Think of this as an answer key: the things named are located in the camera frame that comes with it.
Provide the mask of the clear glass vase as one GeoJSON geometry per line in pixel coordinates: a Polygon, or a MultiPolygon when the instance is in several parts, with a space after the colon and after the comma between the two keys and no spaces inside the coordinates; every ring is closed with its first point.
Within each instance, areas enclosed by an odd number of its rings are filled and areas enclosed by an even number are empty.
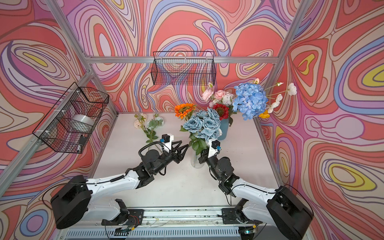
{"type": "Polygon", "coordinates": [[[191,165],[193,168],[201,169],[205,165],[205,163],[200,163],[199,161],[200,157],[201,157],[200,154],[197,155],[196,152],[192,153],[191,165]]]}

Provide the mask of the red protea flower stem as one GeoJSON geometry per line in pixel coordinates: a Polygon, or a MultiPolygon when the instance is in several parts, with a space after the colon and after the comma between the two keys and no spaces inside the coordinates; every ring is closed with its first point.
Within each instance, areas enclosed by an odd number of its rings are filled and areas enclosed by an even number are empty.
{"type": "MultiPolygon", "coordinates": [[[[185,120],[185,122],[187,122],[193,116],[195,110],[196,106],[191,103],[177,105],[175,106],[175,116],[180,120],[185,120]]],[[[192,133],[190,133],[189,138],[189,146],[192,147],[192,149],[196,152],[196,150],[199,148],[198,145],[196,145],[197,140],[192,133]]]]}

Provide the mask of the pale pink blue rose bouquet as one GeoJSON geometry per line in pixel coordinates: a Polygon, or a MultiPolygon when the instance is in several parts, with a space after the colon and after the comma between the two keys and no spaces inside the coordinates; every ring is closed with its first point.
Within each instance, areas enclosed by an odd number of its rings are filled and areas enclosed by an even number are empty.
{"type": "Polygon", "coordinates": [[[144,132],[147,137],[146,143],[153,143],[158,140],[156,130],[165,124],[165,121],[159,114],[154,114],[151,118],[148,118],[144,113],[135,114],[134,127],[144,132]]]}

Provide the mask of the teal ceramic vase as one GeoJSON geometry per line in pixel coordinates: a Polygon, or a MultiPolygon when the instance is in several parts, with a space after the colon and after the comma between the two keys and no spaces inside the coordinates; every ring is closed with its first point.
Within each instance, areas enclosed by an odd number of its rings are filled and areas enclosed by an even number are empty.
{"type": "Polygon", "coordinates": [[[218,137],[219,141],[222,141],[227,137],[228,129],[229,129],[229,119],[221,120],[220,130],[222,134],[220,137],[218,137]]]}

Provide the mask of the red gerbera flower stem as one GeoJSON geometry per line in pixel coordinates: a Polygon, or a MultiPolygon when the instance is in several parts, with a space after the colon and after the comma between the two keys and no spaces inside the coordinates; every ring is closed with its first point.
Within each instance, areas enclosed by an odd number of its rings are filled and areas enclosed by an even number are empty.
{"type": "Polygon", "coordinates": [[[224,104],[215,104],[213,109],[218,113],[220,120],[229,118],[229,107],[224,104]]]}

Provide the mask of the large pink peony stem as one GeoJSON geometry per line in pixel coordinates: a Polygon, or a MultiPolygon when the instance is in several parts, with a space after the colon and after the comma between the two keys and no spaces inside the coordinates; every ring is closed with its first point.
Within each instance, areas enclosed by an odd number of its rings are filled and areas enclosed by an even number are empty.
{"type": "Polygon", "coordinates": [[[214,91],[214,84],[213,83],[208,83],[207,89],[203,92],[202,98],[205,102],[209,101],[214,101],[218,103],[221,101],[224,96],[227,94],[226,91],[219,90],[219,91],[214,91]]]}

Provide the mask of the light blue hydrangea stem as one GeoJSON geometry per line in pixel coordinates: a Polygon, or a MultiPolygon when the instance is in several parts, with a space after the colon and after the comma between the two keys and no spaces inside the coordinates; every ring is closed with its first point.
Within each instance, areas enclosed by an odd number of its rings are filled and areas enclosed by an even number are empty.
{"type": "Polygon", "coordinates": [[[265,112],[268,98],[262,86],[254,83],[243,83],[235,86],[235,92],[233,111],[240,112],[245,121],[265,112]]]}

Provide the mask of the white poppy flower stem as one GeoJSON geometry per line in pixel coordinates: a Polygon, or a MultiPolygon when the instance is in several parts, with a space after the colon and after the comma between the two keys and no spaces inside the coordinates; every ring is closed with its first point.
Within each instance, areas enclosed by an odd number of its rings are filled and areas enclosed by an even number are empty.
{"type": "Polygon", "coordinates": [[[291,96],[295,96],[296,94],[297,94],[297,87],[295,86],[294,83],[290,83],[288,84],[288,86],[284,91],[267,95],[267,98],[269,100],[274,100],[271,104],[267,105],[267,113],[271,114],[274,111],[274,109],[280,105],[284,97],[286,96],[291,97],[291,96]]]}

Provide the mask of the pink purple mixed bouquet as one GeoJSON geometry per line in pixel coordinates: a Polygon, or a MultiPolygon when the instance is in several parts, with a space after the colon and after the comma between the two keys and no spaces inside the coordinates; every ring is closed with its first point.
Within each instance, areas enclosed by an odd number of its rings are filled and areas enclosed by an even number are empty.
{"type": "Polygon", "coordinates": [[[209,102],[209,108],[213,109],[213,106],[215,104],[224,104],[226,106],[229,107],[229,127],[232,126],[233,124],[233,118],[232,118],[232,115],[235,114],[233,108],[234,108],[234,98],[235,98],[235,95],[234,94],[231,94],[230,92],[227,92],[227,94],[224,96],[224,98],[219,101],[218,103],[214,102],[214,101],[210,101],[209,102]]]}

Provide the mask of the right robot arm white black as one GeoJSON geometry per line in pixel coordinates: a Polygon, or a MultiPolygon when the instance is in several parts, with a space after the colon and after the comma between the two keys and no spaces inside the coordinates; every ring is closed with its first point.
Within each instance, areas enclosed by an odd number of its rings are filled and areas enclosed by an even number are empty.
{"type": "Polygon", "coordinates": [[[219,159],[217,155],[217,151],[204,150],[199,162],[208,165],[225,195],[241,199],[234,207],[237,222],[259,221],[276,227],[289,240],[303,239],[314,218],[310,208],[285,186],[269,189],[243,180],[234,174],[228,157],[219,159]]]}

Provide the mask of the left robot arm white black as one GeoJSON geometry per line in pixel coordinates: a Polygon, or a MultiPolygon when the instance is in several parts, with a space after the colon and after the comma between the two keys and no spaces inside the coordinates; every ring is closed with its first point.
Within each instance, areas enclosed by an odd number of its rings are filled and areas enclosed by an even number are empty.
{"type": "Polygon", "coordinates": [[[73,177],[52,198],[51,206],[56,227],[59,230],[72,227],[81,221],[100,220],[103,226],[141,224],[131,214],[121,199],[115,199],[108,206],[97,206],[96,201],[118,192],[137,190],[151,183],[156,175],[165,175],[167,165],[179,164],[185,157],[188,145],[182,141],[161,140],[150,143],[139,150],[142,162],[123,174],[99,179],[85,179],[82,175],[73,177]]]}

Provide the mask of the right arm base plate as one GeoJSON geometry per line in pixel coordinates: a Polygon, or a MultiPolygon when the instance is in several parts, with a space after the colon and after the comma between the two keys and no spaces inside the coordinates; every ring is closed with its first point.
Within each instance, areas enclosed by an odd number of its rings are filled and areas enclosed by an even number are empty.
{"type": "Polygon", "coordinates": [[[251,220],[243,213],[243,207],[248,200],[241,199],[233,208],[222,208],[222,213],[218,217],[223,219],[225,225],[230,224],[254,224],[258,226],[261,221],[251,220]]]}

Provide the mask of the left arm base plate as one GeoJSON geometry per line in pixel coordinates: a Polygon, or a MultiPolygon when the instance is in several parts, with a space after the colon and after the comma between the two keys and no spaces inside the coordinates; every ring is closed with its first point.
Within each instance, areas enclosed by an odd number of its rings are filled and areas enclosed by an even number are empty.
{"type": "Polygon", "coordinates": [[[125,225],[136,228],[142,224],[144,209],[128,209],[121,199],[115,199],[115,202],[119,206],[119,214],[111,220],[103,219],[102,226],[125,225]]]}

